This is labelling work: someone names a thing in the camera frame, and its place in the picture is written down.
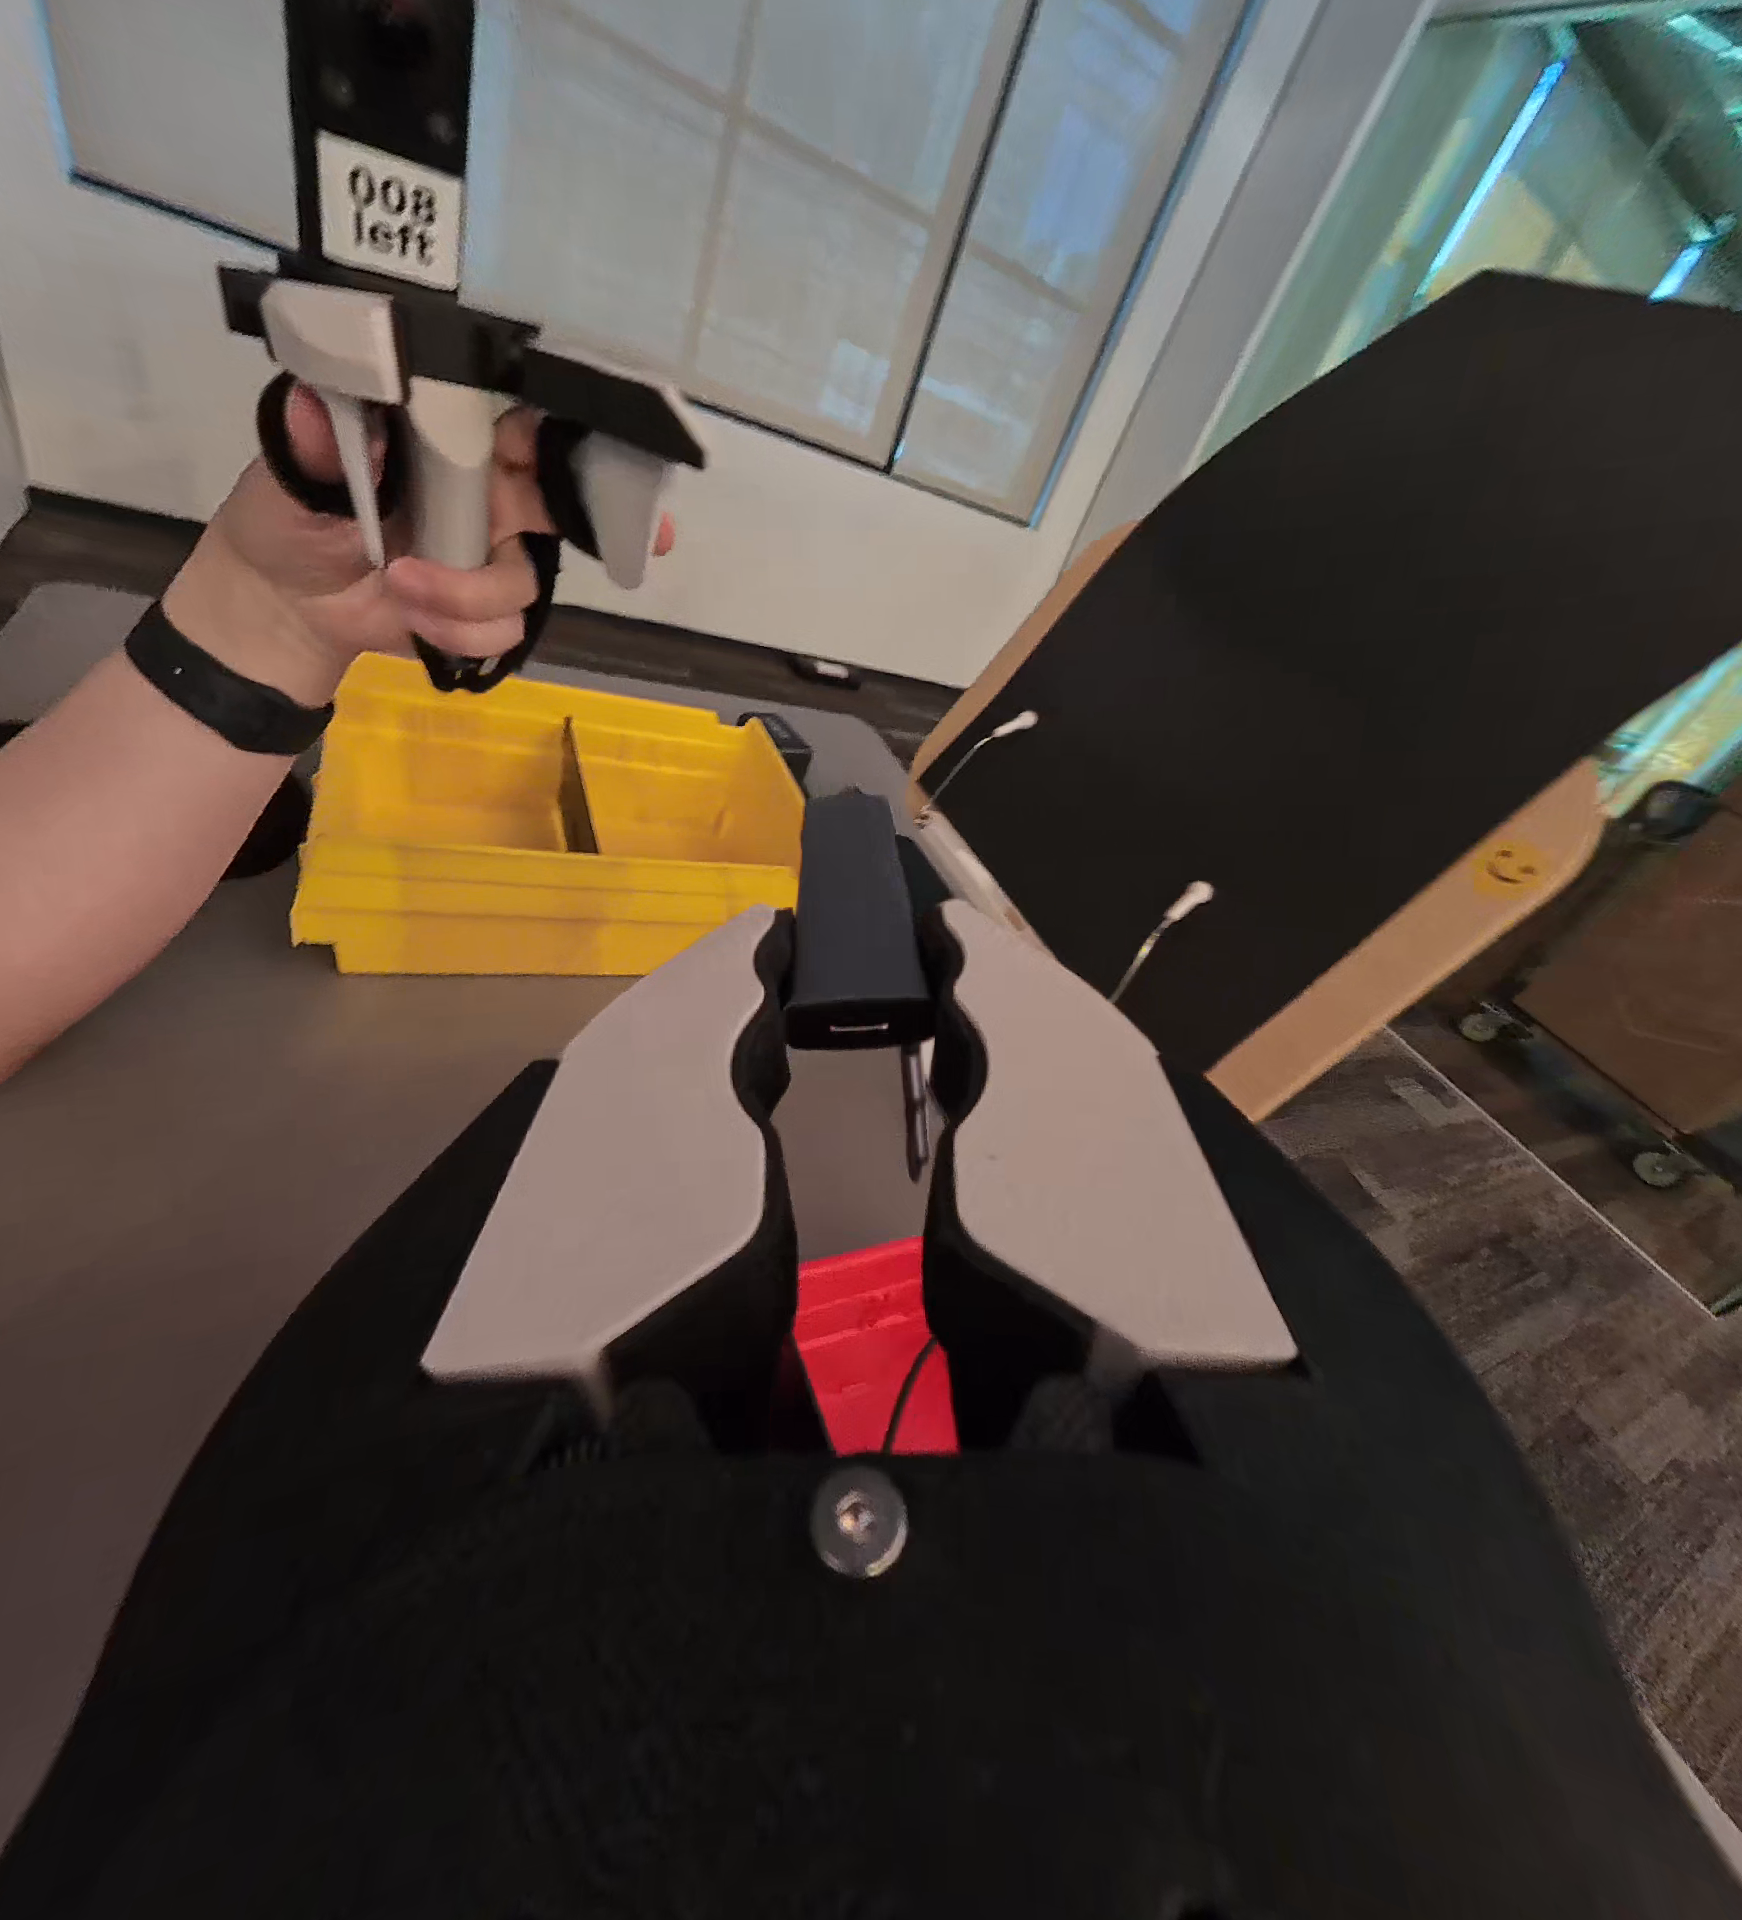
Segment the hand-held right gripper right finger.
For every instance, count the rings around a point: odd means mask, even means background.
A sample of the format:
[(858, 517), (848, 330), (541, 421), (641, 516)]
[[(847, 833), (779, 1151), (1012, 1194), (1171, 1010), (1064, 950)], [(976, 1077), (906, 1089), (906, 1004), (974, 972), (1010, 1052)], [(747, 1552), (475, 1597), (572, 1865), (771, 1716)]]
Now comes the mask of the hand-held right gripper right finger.
[(1159, 1052), (970, 902), (923, 925), (944, 1118), (923, 1289), (962, 1449), (1004, 1449), (1048, 1379), (1117, 1413), (1150, 1378), (1272, 1374), (1297, 1339)]

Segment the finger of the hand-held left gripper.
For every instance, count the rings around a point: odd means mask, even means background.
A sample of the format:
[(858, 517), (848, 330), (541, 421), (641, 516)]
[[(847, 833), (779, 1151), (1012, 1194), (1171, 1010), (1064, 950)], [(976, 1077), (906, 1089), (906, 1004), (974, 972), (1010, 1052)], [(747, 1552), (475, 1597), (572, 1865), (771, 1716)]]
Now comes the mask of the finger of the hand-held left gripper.
[(680, 426), (675, 387), (650, 387), (659, 425), (634, 436), (588, 425), (572, 451), (579, 505), (588, 517), (593, 558), (624, 591), (645, 576), (665, 517), (666, 492), (680, 455), (671, 449)]
[(334, 285), (270, 285), (260, 320), (273, 357), (328, 415), (349, 505), (371, 569), (385, 565), (371, 421), (403, 407), (403, 351), (394, 300)]

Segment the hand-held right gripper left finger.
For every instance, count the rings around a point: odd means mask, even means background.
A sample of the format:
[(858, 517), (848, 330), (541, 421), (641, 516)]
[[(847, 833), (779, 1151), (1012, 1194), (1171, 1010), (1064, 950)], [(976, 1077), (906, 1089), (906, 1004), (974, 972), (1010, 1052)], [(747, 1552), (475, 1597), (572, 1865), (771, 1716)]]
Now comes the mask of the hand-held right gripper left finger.
[(549, 1379), (599, 1414), (677, 1386), (714, 1444), (768, 1438), (797, 1307), (772, 1113), (788, 911), (753, 907), (568, 1042), (421, 1356), (437, 1381)]

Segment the red plastic bin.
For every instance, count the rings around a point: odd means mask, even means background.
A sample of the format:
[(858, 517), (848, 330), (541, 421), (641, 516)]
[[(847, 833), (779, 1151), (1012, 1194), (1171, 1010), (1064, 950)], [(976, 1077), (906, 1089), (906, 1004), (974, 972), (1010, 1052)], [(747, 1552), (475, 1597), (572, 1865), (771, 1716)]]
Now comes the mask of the red plastic bin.
[(930, 1346), (923, 1240), (801, 1263), (794, 1343), (835, 1455), (958, 1453), (947, 1361)]

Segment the yellow plastic bin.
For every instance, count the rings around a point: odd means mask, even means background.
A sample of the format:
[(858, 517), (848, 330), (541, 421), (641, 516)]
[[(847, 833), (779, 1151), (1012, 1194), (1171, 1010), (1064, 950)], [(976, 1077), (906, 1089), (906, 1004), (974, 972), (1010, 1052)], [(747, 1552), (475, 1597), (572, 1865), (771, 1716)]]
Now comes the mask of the yellow plastic bin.
[[(561, 847), (564, 715), (598, 857)], [(714, 712), (521, 678), (442, 691), (366, 653), (321, 741), (290, 936), (351, 975), (640, 977), (794, 905), (805, 808), (763, 732)]]

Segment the grey usb hub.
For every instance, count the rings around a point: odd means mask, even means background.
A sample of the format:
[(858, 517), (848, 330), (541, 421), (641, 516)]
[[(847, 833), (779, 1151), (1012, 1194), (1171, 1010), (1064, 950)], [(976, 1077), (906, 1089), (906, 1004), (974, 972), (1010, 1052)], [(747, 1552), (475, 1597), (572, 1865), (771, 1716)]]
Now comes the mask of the grey usb hub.
[(799, 879), (786, 1040), (805, 1051), (897, 1052), (904, 1163), (919, 1183), (930, 1161), (925, 1049), (935, 1001), (883, 796), (850, 787), (811, 798)]

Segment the person's left forearm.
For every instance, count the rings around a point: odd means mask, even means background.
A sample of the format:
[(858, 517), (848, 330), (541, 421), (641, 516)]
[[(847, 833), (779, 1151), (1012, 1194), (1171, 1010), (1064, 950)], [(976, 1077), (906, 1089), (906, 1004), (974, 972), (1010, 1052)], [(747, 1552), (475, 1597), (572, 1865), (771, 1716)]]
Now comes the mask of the person's left forearm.
[(0, 747), (0, 1080), (168, 946), (293, 759), (223, 737), (121, 648)]

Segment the person's left hand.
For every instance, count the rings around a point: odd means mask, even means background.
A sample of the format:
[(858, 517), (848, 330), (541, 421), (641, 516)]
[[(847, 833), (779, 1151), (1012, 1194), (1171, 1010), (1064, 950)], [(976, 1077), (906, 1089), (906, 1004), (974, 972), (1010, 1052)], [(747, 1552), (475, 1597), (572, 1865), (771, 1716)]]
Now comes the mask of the person's left hand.
[(475, 568), (421, 560), (410, 504), (383, 520), (385, 564), (370, 564), (346, 516), (318, 516), (252, 460), (162, 595), (173, 625), (237, 673), (301, 705), (331, 704), (366, 651), (429, 648), (468, 659), (513, 649), (539, 581), (528, 539), (560, 531), (539, 488), (546, 415), (517, 405), (496, 423), (488, 529)]

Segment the large gridded window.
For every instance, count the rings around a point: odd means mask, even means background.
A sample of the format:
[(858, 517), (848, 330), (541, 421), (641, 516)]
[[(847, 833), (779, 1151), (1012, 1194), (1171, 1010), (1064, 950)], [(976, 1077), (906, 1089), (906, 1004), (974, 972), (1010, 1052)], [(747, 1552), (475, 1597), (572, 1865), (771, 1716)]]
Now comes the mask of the large gridded window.
[(468, 297), (1049, 514), (1261, 3), (479, 3)]

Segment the black wristband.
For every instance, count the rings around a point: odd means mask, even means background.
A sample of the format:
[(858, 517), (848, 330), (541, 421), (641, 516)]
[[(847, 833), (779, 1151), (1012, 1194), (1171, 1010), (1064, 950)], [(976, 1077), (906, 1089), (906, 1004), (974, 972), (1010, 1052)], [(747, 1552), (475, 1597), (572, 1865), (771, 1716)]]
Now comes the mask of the black wristband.
[(187, 638), (152, 601), (123, 641), (125, 658), (165, 701), (227, 745), (273, 758), (298, 758), (327, 732), (334, 704), (307, 705), (251, 679)]

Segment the wheeled dolly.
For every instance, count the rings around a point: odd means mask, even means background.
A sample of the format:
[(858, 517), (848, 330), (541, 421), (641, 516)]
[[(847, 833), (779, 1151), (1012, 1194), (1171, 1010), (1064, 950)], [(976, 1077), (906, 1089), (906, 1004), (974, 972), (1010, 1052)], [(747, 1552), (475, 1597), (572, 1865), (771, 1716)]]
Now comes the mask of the wheeled dolly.
[(1472, 1044), (1517, 1059), (1534, 1084), (1570, 1107), (1586, 1127), (1597, 1121), (1644, 1187), (1668, 1191), (1699, 1177), (1699, 1157), (1679, 1138), (1657, 1127), (1631, 1095), (1508, 1001), (1472, 1001), (1452, 1019), (1452, 1030)]

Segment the large cardboard box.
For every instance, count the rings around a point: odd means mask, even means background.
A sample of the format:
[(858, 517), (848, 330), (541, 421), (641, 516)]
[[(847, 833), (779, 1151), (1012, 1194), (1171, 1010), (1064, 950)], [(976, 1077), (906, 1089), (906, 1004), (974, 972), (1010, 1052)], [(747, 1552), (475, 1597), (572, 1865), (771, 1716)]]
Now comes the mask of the large cardboard box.
[(1639, 871), (1512, 1003), (1669, 1134), (1742, 1118), (1742, 819)]

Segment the black cover sheet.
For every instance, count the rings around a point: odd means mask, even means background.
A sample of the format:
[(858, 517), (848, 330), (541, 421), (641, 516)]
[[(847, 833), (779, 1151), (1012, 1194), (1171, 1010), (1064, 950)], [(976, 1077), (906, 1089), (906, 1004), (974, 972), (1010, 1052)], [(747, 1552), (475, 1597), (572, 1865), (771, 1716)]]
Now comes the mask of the black cover sheet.
[(1742, 312), (1476, 273), (1135, 526), (925, 794), (1207, 1077), (1742, 644)]

